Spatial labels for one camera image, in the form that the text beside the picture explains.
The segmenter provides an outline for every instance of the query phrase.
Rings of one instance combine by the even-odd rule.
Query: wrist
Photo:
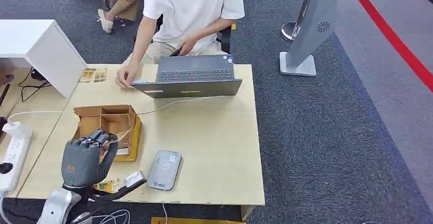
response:
[[[195,40],[195,42],[197,42],[197,41],[199,41],[201,38],[203,38],[204,36],[203,36],[203,34],[201,33],[201,31],[197,31],[197,32],[192,33],[192,34],[190,35],[190,37],[191,37],[193,40]]]
[[[138,60],[138,59],[132,58],[131,61],[128,63],[127,66],[130,66],[130,67],[137,67],[137,66],[140,64],[140,61],[141,61],[141,60]]]

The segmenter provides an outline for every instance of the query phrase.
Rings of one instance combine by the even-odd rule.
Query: red line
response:
[[[422,62],[411,52],[409,48],[401,41],[393,29],[388,25],[385,19],[374,8],[369,0],[358,0],[364,7],[365,11],[369,14],[373,22],[380,29],[383,35],[387,38],[389,43],[400,54],[405,62],[411,67],[420,80],[433,92],[433,75],[422,64]]]

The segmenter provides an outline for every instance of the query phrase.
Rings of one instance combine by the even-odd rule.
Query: gray power bank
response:
[[[149,173],[148,185],[164,191],[171,190],[175,185],[181,159],[178,152],[159,150]]]

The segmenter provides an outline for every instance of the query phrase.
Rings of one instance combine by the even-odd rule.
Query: power strip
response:
[[[5,163],[11,163],[12,169],[6,174],[0,174],[0,193],[15,189],[33,135],[33,131],[20,122],[5,124],[3,131],[12,136],[3,160]]]

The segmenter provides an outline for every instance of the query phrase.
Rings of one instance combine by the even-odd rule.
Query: stand base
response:
[[[316,65],[314,64],[314,58],[309,55],[301,65],[295,69],[288,69],[286,59],[287,52],[280,52],[280,73],[284,75],[297,75],[297,76],[316,76]]]
[[[295,37],[293,36],[293,31],[295,30],[295,26],[296,26],[296,22],[290,21],[285,23],[281,27],[281,33],[283,35],[283,38],[290,43],[292,43],[295,40]]]

